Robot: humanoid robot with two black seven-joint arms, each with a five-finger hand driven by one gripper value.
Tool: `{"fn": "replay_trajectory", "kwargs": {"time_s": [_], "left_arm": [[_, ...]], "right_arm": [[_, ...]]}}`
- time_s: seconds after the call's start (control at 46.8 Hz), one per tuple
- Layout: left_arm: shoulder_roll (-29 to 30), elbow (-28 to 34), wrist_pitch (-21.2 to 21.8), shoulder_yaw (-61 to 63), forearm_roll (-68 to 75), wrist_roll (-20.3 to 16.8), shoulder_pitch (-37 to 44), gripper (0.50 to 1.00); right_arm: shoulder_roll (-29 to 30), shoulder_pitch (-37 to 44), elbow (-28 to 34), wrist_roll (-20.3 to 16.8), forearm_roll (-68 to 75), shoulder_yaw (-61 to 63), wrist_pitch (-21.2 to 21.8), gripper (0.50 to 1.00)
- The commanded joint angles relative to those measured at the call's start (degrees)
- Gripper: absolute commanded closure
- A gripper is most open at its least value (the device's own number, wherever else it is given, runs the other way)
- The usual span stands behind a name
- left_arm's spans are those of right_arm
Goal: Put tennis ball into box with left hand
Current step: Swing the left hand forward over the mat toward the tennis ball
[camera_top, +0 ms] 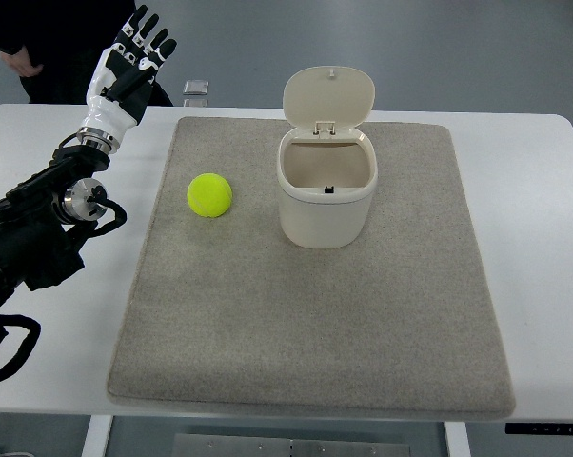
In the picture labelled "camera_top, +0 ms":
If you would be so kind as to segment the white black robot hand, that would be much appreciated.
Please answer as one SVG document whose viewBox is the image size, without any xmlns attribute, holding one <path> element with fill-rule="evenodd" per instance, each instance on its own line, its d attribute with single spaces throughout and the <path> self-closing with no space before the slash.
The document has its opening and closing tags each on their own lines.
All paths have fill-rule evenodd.
<svg viewBox="0 0 573 457">
<path fill-rule="evenodd" d="M 153 30 L 156 13 L 140 6 L 100 57 L 87 92 L 88 114 L 76 133 L 82 144 L 112 153 L 142 121 L 160 68 L 176 49 L 168 30 Z"/>
</svg>

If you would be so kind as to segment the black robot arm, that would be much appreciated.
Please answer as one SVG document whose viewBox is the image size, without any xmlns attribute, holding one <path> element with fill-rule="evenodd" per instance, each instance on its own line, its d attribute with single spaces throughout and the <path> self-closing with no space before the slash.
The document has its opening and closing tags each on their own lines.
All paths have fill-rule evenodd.
<svg viewBox="0 0 573 457">
<path fill-rule="evenodd" d="M 92 128 L 82 128 L 71 137 L 75 145 L 63 140 L 45 169 L 0 200 L 0 307 L 21 284 L 35 291 L 70 278 L 84 266 L 79 251 L 87 240 L 127 221 L 125 210 L 93 177 L 109 167 L 118 140 Z M 0 314 L 0 345 L 10 328 L 22 328 L 27 334 L 0 368 L 0 382 L 27 362 L 41 333 L 32 318 Z"/>
</svg>

